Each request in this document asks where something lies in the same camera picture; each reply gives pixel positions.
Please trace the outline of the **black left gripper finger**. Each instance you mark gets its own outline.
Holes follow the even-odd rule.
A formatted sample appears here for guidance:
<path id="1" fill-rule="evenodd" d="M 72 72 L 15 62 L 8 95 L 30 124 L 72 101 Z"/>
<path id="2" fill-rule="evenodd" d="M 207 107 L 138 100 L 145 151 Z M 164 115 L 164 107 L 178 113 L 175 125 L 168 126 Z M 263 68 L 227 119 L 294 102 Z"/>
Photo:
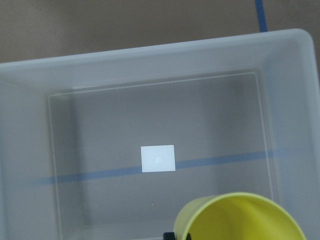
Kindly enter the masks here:
<path id="1" fill-rule="evenodd" d="M 191 240 L 192 237 L 191 235 L 188 233 L 185 240 Z M 175 233 L 174 232 L 165 232 L 163 234 L 163 240 L 177 240 Z"/>

